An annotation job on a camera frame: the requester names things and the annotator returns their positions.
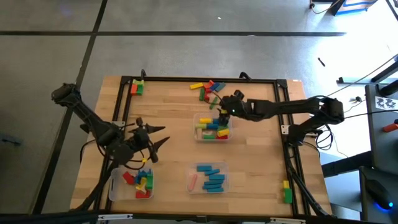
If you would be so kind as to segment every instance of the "yellow block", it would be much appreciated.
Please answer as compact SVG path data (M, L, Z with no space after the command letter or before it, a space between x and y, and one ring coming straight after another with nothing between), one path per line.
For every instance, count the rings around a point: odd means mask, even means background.
M289 181L284 180L284 188L285 188L285 189L290 188L290 187L289 187Z
M213 119L211 118L200 118L199 123L201 124L211 124L213 122Z
M203 86L203 83L196 83L196 84L190 85L190 88L191 88L191 90L194 90L194 89L200 88L202 86Z
M225 135L229 135L229 129L224 129L224 130L217 131L217 136L218 137L222 137L222 136L225 136Z

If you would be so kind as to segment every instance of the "concrete floor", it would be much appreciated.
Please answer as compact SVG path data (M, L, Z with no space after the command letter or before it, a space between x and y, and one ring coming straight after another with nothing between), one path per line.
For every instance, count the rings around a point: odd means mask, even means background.
M5 30L92 31L101 0L0 0L0 32ZM330 4L317 4L317 10ZM315 15L308 1L113 0L108 1L100 31L263 31L347 32L342 37L112 36L96 38L81 86L94 107L106 75L300 79L307 96L329 94L340 76L360 77L398 53L398 22L384 0L368 12L333 17ZM0 213L32 209L64 108L50 93L78 75L88 36L0 35L0 133L24 140L21 147L0 143ZM317 58L326 64L323 67ZM362 95L350 88L338 95ZM350 113L360 113L357 107ZM44 212L69 208L79 168L78 151L86 134L73 117L62 147ZM347 155L369 149L336 127L339 150ZM328 153L338 155L335 148Z

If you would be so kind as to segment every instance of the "plastic container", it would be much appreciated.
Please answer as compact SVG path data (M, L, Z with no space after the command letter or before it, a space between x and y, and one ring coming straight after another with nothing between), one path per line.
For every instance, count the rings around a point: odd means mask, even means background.
M149 171L149 168L142 168L141 170ZM109 179L109 199L113 202L121 201L121 200L142 200L142 199L150 199L154 196L155 189L155 174L152 169L152 175L154 176L152 192L149 198L136 198L136 185L129 185L125 183L123 179L123 174L128 171L130 174L136 176L138 170L131 170L125 167L119 167L112 170L111 178Z
M222 183L222 188L224 192L207 192L207 190L202 189L205 181L209 181L209 177L205 175L204 172L198 172L197 166L211 166L212 169L219 169L218 174L224 174L225 180ZM189 185L191 184L193 175L198 175L197 181L192 191L189 191ZM190 194L222 194L229 190L229 180L228 180L228 165L225 162L198 162L192 164L187 169L187 192Z
M223 142L223 141L228 141L232 138L232 119L230 118L228 120L228 129L229 129L229 134L228 134L228 139L203 139L199 137L199 134L197 133L197 128L195 127L196 124L199 124L201 118L212 118L212 119L218 119L218 113L197 113L193 117L193 137L197 141L208 141L208 142ZM207 130L207 129L202 129L202 134L217 134L217 130Z

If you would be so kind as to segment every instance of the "wooden tabletop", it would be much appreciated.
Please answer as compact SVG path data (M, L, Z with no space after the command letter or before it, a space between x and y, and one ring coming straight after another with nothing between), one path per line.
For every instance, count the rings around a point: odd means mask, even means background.
M95 112L111 121L121 77L106 77ZM113 202L112 211L129 213L194 214L194 215L292 215L289 204L283 203L282 181L286 180L281 136L277 117L255 123L232 117L233 137L223 144L196 142L193 137L193 116L209 112L209 104L198 100L199 90L190 90L188 82L145 82L144 94L133 96L127 123L142 117L153 126L166 126L150 135L153 142L170 139L159 149L155 172L155 194L149 200ZM291 100L305 98L302 82L288 80ZM230 95L241 90L247 98L275 101L270 84L227 83L218 94ZM123 113L124 100L119 120ZM308 114L295 114L296 124ZM300 147L305 181L324 210L331 213L318 152ZM103 157L95 144L86 147L80 166L71 208L82 203L93 190L100 176ZM196 162L225 162L229 169L229 191L225 194L188 194L186 170Z

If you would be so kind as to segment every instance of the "black cable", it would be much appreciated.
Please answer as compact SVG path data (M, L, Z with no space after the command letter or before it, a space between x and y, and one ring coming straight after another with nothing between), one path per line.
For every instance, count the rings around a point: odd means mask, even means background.
M361 102L359 102L358 104L355 104L354 106L352 106L348 111L344 111L344 113L347 113L347 112L349 112L351 109L353 109L354 107L356 107L356 106L358 106L358 105L360 105L362 102L364 102L364 101L366 101L366 100L363 100L363 101L361 101Z
M384 113L384 112L393 112L393 111L398 111L398 110L374 111L374 112L369 112L369 113L363 113L363 114L357 114L357 115L348 116L348 117L346 117L345 119L354 118L354 117L356 117L356 116L362 116L362 115L367 115L367 114Z

